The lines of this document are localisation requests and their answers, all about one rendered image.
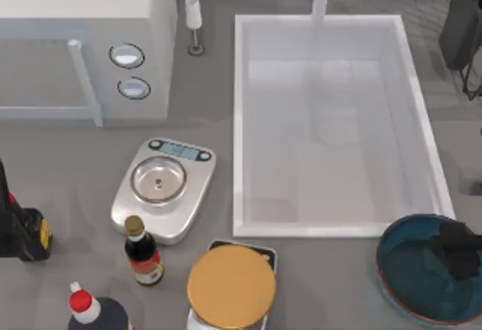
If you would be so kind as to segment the dark blue bowl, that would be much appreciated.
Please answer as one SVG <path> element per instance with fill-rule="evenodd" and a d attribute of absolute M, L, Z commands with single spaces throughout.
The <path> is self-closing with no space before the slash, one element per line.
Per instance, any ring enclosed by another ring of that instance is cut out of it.
<path fill-rule="evenodd" d="M 377 244 L 377 275 L 385 298 L 427 326 L 454 327 L 482 319 L 482 267 L 478 277 L 456 280 L 429 248 L 439 225 L 448 221 L 456 220 L 406 215 L 388 226 Z"/>

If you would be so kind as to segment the white sink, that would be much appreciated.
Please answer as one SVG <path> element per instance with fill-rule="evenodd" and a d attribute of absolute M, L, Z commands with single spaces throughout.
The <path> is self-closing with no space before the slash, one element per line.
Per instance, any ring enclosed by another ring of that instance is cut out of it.
<path fill-rule="evenodd" d="M 233 235 L 374 238 L 453 218 L 402 18 L 235 18 Z"/>

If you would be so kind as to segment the silver kitchen scale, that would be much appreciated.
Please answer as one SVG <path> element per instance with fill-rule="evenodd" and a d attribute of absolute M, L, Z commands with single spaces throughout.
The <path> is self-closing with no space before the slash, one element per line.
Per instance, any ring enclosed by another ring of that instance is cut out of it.
<path fill-rule="evenodd" d="M 111 205 L 111 220 L 124 232 L 125 219 L 139 216 L 164 246 L 184 239 L 199 212 L 215 171 L 208 148 L 153 137 L 141 144 Z"/>

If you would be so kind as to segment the dark bottle with gold cap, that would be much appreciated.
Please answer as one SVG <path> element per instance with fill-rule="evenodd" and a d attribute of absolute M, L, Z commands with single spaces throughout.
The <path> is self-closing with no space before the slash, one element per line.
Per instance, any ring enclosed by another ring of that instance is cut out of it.
<path fill-rule="evenodd" d="M 161 281 L 164 266 L 154 237 L 145 230 L 138 215 L 130 215 L 124 221 L 126 240 L 124 250 L 136 281 L 143 286 L 153 286 Z"/>

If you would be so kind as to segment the white champagne glass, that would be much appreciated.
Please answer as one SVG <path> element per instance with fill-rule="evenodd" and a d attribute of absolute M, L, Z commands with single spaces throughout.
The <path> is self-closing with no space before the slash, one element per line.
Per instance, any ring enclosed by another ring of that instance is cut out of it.
<path fill-rule="evenodd" d="M 188 46 L 188 53 L 191 56 L 203 55 L 205 48 L 198 35 L 203 25 L 200 0 L 185 0 L 185 24 L 191 31 L 191 43 Z"/>

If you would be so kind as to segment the small round microwave knob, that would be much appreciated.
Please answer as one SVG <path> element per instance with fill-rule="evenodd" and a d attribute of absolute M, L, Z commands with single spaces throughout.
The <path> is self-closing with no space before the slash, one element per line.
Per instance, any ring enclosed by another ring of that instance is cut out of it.
<path fill-rule="evenodd" d="M 131 77 L 119 81 L 117 91 L 129 100 L 143 100 L 150 95 L 151 86 L 142 78 Z"/>

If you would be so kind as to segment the dark bottle with red cap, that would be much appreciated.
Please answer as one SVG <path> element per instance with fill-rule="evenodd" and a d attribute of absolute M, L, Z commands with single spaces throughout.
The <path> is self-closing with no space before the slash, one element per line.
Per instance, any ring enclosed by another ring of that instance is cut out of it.
<path fill-rule="evenodd" d="M 66 330 L 135 330 L 124 306 L 113 298 L 95 297 L 79 282 L 70 284 L 72 313 Z"/>

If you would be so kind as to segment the pale microwave oven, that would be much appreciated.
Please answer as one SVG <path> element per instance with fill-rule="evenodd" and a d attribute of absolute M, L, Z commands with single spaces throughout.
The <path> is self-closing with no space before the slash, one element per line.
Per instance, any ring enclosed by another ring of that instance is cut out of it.
<path fill-rule="evenodd" d="M 176 0 L 0 0 L 0 120 L 93 120 L 67 42 L 83 45 L 103 125 L 162 121 L 169 108 L 177 25 Z M 122 69 L 111 46 L 131 43 L 144 63 Z M 137 77 L 143 100 L 119 94 Z"/>

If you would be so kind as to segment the large round microwave knob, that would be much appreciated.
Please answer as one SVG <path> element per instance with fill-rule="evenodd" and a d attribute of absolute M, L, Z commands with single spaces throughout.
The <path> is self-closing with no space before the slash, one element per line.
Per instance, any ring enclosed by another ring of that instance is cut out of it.
<path fill-rule="evenodd" d="M 142 49 L 131 43 L 114 45 L 109 48 L 109 59 L 122 69 L 135 69 L 145 61 Z"/>

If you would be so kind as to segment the black jug with yellow label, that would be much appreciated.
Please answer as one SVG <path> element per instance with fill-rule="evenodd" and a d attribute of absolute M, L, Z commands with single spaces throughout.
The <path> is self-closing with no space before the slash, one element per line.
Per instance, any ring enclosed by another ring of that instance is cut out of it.
<path fill-rule="evenodd" d="M 0 200 L 0 258 L 43 261 L 50 257 L 53 233 L 36 208 L 21 207 L 8 191 Z"/>

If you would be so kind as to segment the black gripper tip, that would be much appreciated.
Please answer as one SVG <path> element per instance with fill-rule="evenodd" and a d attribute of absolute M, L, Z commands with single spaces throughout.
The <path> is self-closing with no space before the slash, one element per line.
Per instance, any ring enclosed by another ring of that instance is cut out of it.
<path fill-rule="evenodd" d="M 8 181 L 6 178 L 5 167 L 0 159 L 0 191 L 2 192 L 2 196 L 8 198 L 9 190 L 8 190 Z"/>

